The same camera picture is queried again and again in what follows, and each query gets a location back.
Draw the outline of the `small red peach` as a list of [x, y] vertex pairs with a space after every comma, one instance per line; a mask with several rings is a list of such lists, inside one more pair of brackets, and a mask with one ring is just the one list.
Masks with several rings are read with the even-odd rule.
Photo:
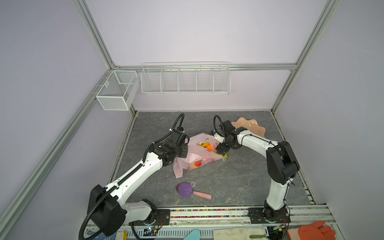
[[194, 162], [193, 167], [196, 169], [201, 167], [202, 165], [203, 165], [203, 162], [200, 160], [200, 161]]

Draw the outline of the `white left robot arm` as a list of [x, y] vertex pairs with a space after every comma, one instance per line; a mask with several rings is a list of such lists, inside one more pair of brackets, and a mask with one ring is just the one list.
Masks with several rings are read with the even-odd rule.
[[182, 127], [185, 114], [181, 113], [169, 132], [150, 143], [143, 158], [115, 181], [95, 186], [90, 192], [87, 216], [78, 238], [93, 240], [100, 234], [113, 235], [125, 223], [153, 224], [157, 220], [157, 207], [149, 200], [127, 203], [131, 194], [152, 174], [168, 166], [176, 158], [186, 158], [189, 136]]

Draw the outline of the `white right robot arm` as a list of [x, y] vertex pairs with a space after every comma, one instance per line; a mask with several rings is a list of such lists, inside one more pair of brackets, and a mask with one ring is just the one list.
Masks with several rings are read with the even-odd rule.
[[222, 121], [215, 115], [213, 119], [214, 138], [219, 141], [216, 151], [225, 156], [230, 149], [247, 147], [267, 161], [267, 170], [271, 178], [269, 194], [262, 210], [250, 208], [248, 216], [254, 223], [256, 218], [267, 223], [289, 224], [290, 209], [286, 198], [292, 180], [300, 170], [300, 164], [291, 145], [286, 141], [276, 142], [259, 137], [244, 127], [234, 127], [230, 121]]

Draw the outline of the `pink plastic bag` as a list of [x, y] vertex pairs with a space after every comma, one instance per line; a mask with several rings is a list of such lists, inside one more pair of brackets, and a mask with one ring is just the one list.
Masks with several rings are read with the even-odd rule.
[[[203, 147], [200, 147], [201, 143], [210, 143], [214, 149], [214, 152], [211, 152]], [[183, 176], [184, 170], [193, 170], [194, 162], [202, 161], [203, 165], [207, 165], [211, 162], [218, 160], [225, 160], [228, 156], [224, 157], [217, 153], [218, 142], [213, 136], [201, 133], [190, 138], [188, 143], [188, 155], [186, 159], [176, 158], [173, 165], [173, 170], [175, 177], [177, 179]]]

